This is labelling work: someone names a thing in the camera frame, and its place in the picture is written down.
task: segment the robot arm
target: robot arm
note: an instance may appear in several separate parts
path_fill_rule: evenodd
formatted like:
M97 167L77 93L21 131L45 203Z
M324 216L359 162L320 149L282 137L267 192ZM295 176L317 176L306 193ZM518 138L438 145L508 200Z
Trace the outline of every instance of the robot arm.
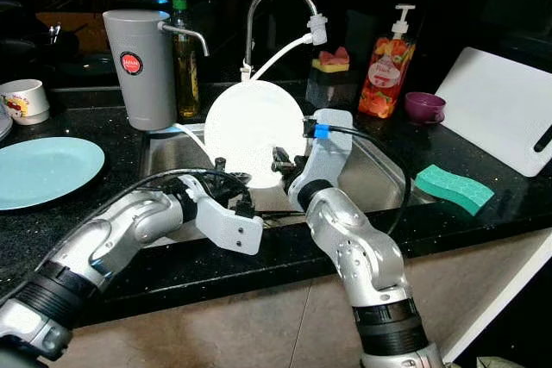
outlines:
M170 190L136 190L92 217L67 237L0 308L0 366L45 366L72 338L84 307L109 286L138 251L195 220L219 247L256 254L260 217L238 215L184 175Z
M314 120L345 128L352 124L349 113L332 109L318 110ZM336 188L352 137L322 136L313 141L310 157L289 186L288 197L306 211L312 239L331 258L345 286L361 336L362 364L366 368L444 367L435 344L425 336L397 244L375 229Z

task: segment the bottle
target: bottle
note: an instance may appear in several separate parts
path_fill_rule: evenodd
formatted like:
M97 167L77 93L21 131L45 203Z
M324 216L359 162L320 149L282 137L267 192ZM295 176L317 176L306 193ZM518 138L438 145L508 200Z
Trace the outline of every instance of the bottle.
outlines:
M171 24L177 28L190 26L186 0L172 0ZM194 39L185 34L172 38L174 90L179 121L199 113L198 67Z
M414 42L404 38L408 31L406 14L415 8L412 4L395 6L395 9L402 10L402 15L392 26L392 36L382 36L376 41L362 86L360 112L388 118L395 110L415 49Z

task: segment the black cable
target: black cable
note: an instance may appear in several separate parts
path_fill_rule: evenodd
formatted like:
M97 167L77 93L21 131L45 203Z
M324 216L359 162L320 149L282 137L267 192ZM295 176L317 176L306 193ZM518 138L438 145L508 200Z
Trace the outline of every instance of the black cable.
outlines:
M102 214L109 206L111 206L113 203L118 202L123 197L128 195L130 192L132 192L136 189L140 189L144 186L144 184L147 184L147 183L149 183L151 181L154 181L158 178L169 177L169 176L181 176L182 174L212 175L212 176L219 176L219 177L228 178L229 180L234 181L235 183L240 185L242 200L251 202L251 195L249 194L248 187L238 177L236 177L232 174L229 174L227 172L221 172L221 171L218 171L218 170L208 170L208 169L204 169L204 168L177 168L177 169L167 170L165 172L158 172L158 173L152 174L151 176L147 176L147 177L143 178L142 180L137 181L134 184L131 184L129 187L127 187L126 189L118 192L112 198L110 198L107 202L103 203L100 207L98 207L97 209L92 211L88 216L86 216L84 218L84 220L82 220L77 226L75 226L73 228L73 230L66 237L64 237L64 239L60 243L58 243L46 255L46 257L38 264L38 266L36 266L35 269L39 269L46 261L48 261L52 257L52 255L55 252L58 251L58 249L60 248L60 245L63 244L69 237L71 237L71 235L77 229L81 228L86 222L88 222L92 218L96 217L97 215ZM5 294L4 296L2 296L2 298L0 298L0 306L2 306L12 296L16 295L17 292L19 292L19 290L21 290L23 288L23 286L25 286L26 283L27 283L26 281L21 282L12 291L10 291L7 294Z
M392 159L392 161L396 165L398 165L398 168L400 168L401 172L403 173L403 176L405 176L405 188L403 190L403 201L401 202L400 207L398 208L397 215L395 216L395 220L389 227L389 230L387 230L387 234L393 233L398 223L400 222L400 219L403 217L403 214L405 213L406 208L408 207L408 202L410 201L410 198L411 198L411 187L412 187L411 176L408 173L408 167L406 166L405 162L403 162L403 160L399 156L397 156L397 154L393 153L393 151L391 151L390 148L386 146L383 142L372 137L372 135L359 131L358 129L337 127L336 125L329 125L328 130L334 131L336 133L355 135L357 137L370 141L377 148L379 148L383 153L385 153L390 159Z

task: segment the granite countertop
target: granite countertop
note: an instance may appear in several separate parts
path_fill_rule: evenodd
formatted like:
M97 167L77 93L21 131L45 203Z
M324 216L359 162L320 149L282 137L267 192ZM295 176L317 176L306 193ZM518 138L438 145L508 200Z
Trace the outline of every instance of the granite countertop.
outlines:
M409 207L393 234L405 257L497 240L552 224L549 166L536 178L525 178L445 127L413 126L400 111L389 120L359 115L356 124L406 160L412 175L436 164L495 191L475 217L445 201ZM75 224L138 178L141 133L129 126L123 107L67 109L37 126L14 126L0 147L60 135L97 143L106 154L105 166L92 182L70 195L34 208L0 213L0 295L32 271ZM385 228L394 214L395 210L387 210L368 216L375 227ZM209 240L152 247L138 253L81 324L334 271L305 224L267 230L255 256L224 251Z

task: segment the orange soap bottle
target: orange soap bottle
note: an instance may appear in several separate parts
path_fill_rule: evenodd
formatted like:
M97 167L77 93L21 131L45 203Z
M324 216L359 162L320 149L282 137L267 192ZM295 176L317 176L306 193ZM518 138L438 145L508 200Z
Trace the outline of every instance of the orange soap bottle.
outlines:
M360 112L387 118L395 110L415 48L414 42L405 38L408 31L406 14L415 8L413 4L395 6L395 9L402 10L402 15L392 26L392 36L384 36L376 41L362 86Z

